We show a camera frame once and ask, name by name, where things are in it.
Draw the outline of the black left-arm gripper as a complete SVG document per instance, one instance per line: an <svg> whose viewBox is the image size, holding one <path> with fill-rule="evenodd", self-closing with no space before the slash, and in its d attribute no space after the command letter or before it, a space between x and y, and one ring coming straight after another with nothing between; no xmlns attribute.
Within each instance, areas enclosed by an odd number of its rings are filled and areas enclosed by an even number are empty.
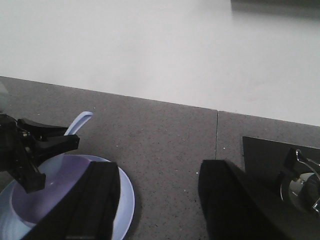
<svg viewBox="0 0 320 240"><path fill-rule="evenodd" d="M60 154L76 150L80 138L64 135L67 127L47 125L26 118L15 120L0 115L0 171L8 172L26 193L45 188L46 175L41 173L33 161L48 160ZM34 154L29 146L33 136Z"/></svg>

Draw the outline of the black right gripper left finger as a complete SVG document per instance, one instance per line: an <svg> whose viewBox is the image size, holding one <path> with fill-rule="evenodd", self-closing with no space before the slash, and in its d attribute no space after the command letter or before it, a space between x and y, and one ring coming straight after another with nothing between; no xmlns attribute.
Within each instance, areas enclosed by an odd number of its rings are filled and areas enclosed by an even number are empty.
<svg viewBox="0 0 320 240"><path fill-rule="evenodd" d="M25 240L110 240L120 201L115 162L92 161L67 195Z"/></svg>

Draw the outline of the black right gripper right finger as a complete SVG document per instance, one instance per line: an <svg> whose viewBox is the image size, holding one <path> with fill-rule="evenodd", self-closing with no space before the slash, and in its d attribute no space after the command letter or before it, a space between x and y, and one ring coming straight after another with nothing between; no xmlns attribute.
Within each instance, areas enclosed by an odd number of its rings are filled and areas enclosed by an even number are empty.
<svg viewBox="0 0 320 240"><path fill-rule="evenodd" d="M298 240L281 201L224 160L204 160L198 195L211 240Z"/></svg>

